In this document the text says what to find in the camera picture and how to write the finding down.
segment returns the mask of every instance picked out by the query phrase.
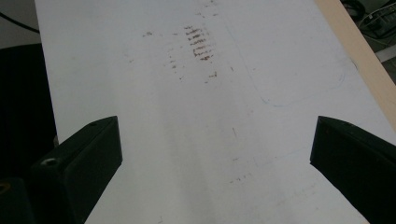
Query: plywood edge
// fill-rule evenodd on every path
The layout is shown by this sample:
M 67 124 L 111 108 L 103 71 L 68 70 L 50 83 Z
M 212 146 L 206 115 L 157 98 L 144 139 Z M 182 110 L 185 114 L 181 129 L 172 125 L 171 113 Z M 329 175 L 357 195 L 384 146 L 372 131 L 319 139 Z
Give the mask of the plywood edge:
M 396 131 L 396 86 L 345 11 L 341 1 L 315 0 L 379 107 Z

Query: wooden edge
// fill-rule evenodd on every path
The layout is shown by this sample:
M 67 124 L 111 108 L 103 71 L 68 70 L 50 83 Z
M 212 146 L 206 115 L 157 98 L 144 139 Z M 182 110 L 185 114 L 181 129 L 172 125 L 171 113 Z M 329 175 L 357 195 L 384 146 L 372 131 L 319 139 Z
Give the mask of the wooden edge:
M 315 0 L 382 112 L 396 131 L 396 86 L 376 58 L 341 1 Z

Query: white board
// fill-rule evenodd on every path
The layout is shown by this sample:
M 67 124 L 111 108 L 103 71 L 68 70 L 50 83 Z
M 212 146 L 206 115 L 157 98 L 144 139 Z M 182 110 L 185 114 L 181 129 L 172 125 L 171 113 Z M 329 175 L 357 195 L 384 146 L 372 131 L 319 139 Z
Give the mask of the white board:
M 58 134 L 113 115 L 87 223 L 362 223 L 314 167 L 318 115 L 395 133 L 312 0 L 36 0 Z

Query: black object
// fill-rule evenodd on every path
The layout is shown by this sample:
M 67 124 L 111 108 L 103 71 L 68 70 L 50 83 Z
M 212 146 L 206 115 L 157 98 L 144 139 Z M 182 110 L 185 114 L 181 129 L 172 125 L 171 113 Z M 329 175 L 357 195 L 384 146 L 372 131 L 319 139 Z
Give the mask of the black object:
M 357 0 L 342 0 L 344 8 L 353 21 L 360 21 L 366 13 L 364 5 Z
M 26 176 L 55 135 L 41 44 L 0 49 L 0 179 Z
M 370 223 L 396 223 L 396 146 L 353 124 L 319 117 L 311 164 Z
M 364 28 L 361 32 L 371 38 L 383 39 L 396 34 L 396 1 L 388 1 L 384 6 L 369 16 L 365 17 L 361 24 Z
M 14 24 L 16 24 L 16 25 L 18 25 L 18 26 L 20 26 L 21 28 L 24 28 L 24 29 L 26 29 L 26 30 L 29 30 L 29 31 L 32 31 L 32 32 L 35 32 L 35 33 L 40 34 L 40 32 L 39 32 L 37 29 L 32 28 L 32 27 L 30 27 L 30 26 L 28 26 L 28 25 L 25 25 L 25 24 L 23 24 L 23 23 L 21 23 L 21 22 L 15 21 L 15 20 L 11 19 L 10 17 L 4 15 L 4 14 L 1 13 L 1 12 L 0 12 L 0 17 L 1 17 L 1 18 L 4 18 L 4 19 L 7 20 L 7 21 L 10 21 L 10 22 L 12 22 L 12 23 L 14 23 Z
M 0 188 L 0 207 L 27 214 L 9 217 L 2 210 L 0 223 L 84 223 L 121 162 L 117 117 L 86 125 L 38 160 L 24 184 L 18 178 L 0 180 L 0 187 L 8 186 Z

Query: white surface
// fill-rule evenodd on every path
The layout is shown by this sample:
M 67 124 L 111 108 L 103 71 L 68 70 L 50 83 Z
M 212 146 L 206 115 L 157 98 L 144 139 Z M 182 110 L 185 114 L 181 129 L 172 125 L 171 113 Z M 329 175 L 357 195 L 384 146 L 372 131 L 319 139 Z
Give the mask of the white surface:
M 395 133 L 312 0 L 36 6 L 60 140 L 120 120 L 87 223 L 365 222 L 309 165 L 317 117 Z

